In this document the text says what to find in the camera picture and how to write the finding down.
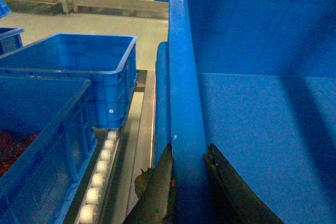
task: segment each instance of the gray floor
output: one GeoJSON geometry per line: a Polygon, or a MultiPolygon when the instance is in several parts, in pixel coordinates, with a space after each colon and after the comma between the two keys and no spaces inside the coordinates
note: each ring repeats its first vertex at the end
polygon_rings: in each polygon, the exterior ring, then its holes
{"type": "MultiPolygon", "coordinates": [[[[65,15],[59,5],[9,2],[8,6],[12,13],[0,19],[0,27],[22,27],[24,45],[54,33],[134,35],[138,37],[137,68],[154,69],[157,46],[167,41],[167,14],[136,13],[127,16],[129,13],[122,10],[81,8],[80,13],[65,15]]],[[[119,184],[116,185],[118,194],[115,195],[114,211],[110,213],[109,223],[120,224],[126,215],[142,98],[142,93],[135,93],[133,97],[129,124],[125,129],[128,140],[121,152],[123,169],[120,171],[119,184]]]]}

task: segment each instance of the white roller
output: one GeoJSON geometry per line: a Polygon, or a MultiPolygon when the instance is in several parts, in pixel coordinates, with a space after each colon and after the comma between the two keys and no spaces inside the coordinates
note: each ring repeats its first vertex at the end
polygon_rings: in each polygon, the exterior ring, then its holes
{"type": "Polygon", "coordinates": [[[108,140],[116,140],[117,139],[117,131],[109,131],[107,134],[108,140]]]}
{"type": "Polygon", "coordinates": [[[100,187],[91,187],[86,194],[86,204],[99,205],[102,195],[100,187]]]}
{"type": "Polygon", "coordinates": [[[105,140],[105,142],[104,142],[104,149],[112,149],[113,148],[113,146],[114,146],[114,140],[109,140],[109,139],[107,139],[107,140],[105,140]]]}
{"type": "Polygon", "coordinates": [[[110,161],[111,160],[111,150],[109,150],[109,149],[102,150],[101,153],[100,153],[100,160],[110,161]]]}
{"type": "Polygon", "coordinates": [[[104,187],[104,183],[106,181],[105,179],[106,174],[105,173],[95,173],[92,177],[92,187],[104,187]]]}
{"type": "Polygon", "coordinates": [[[80,210],[79,223],[93,224],[96,220],[98,207],[96,205],[84,205],[80,210]]]}
{"type": "Polygon", "coordinates": [[[96,173],[107,173],[108,169],[109,163],[106,160],[98,161],[96,173]]]}

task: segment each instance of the metal rail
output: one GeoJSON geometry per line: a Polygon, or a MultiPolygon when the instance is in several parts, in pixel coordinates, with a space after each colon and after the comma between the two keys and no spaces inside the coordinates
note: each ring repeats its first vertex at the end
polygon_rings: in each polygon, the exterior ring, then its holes
{"type": "MultiPolygon", "coordinates": [[[[153,157],[153,132],[154,132],[154,114],[155,114],[155,70],[138,70],[138,78],[135,86],[135,92],[143,92],[142,109],[140,115],[140,124],[137,138],[137,145],[135,148],[135,158],[133,163],[132,174],[129,174],[132,179],[130,181],[130,191],[128,196],[127,214],[132,210],[136,204],[138,198],[134,190],[135,178],[141,173],[141,168],[146,169],[152,165],[153,157]]],[[[127,141],[127,137],[123,135],[124,127],[118,130],[119,137],[116,139],[116,149],[113,151],[113,163],[109,171],[108,181],[104,188],[104,195],[102,196],[101,204],[99,205],[98,217],[95,224],[102,224],[109,222],[106,220],[106,212],[111,212],[111,195],[113,189],[113,183],[115,182],[114,175],[117,171],[121,170],[119,159],[122,158],[119,154],[123,145],[123,141],[127,141]]],[[[64,220],[64,223],[79,223],[79,214],[81,207],[85,204],[86,192],[88,191],[91,183],[91,176],[96,169],[97,162],[100,157],[100,152],[103,149],[103,143],[106,139],[109,139],[109,134],[106,130],[97,130],[96,136],[98,139],[98,145],[95,153],[92,156],[87,172],[84,175],[80,186],[77,190],[74,200],[68,210],[68,214],[64,220]]]]}

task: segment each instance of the red produce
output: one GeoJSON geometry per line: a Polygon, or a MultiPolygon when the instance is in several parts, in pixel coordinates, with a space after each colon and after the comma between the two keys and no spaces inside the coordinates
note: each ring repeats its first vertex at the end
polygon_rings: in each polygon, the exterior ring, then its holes
{"type": "Polygon", "coordinates": [[[34,133],[30,136],[26,136],[21,140],[21,142],[27,143],[29,145],[38,137],[39,134],[40,133],[34,133]]]}
{"type": "Polygon", "coordinates": [[[12,144],[12,136],[5,131],[0,131],[0,157],[10,156],[12,144]]]}
{"type": "Polygon", "coordinates": [[[0,177],[2,177],[28,146],[37,138],[39,133],[12,141],[12,136],[5,131],[0,132],[0,177]]]}

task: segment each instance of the concrete floor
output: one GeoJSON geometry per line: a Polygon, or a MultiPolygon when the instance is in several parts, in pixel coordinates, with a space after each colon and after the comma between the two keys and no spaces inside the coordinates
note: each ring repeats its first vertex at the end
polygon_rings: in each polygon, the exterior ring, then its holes
{"type": "MultiPolygon", "coordinates": [[[[65,15],[60,5],[23,2],[7,2],[7,5],[12,13],[0,19],[0,27],[22,27],[24,45],[54,33],[134,35],[138,37],[137,69],[154,69],[157,46],[160,42],[167,41],[168,20],[164,18],[167,14],[156,14],[159,18],[143,18],[155,15],[137,13],[135,16],[125,16],[127,12],[122,10],[81,8],[80,13],[65,15]]],[[[119,183],[115,185],[118,193],[114,195],[114,208],[109,213],[108,223],[120,224],[126,216],[142,98],[142,93],[135,93],[133,97],[125,128],[128,140],[120,152],[123,155],[120,159],[122,170],[118,175],[119,183]]]]}

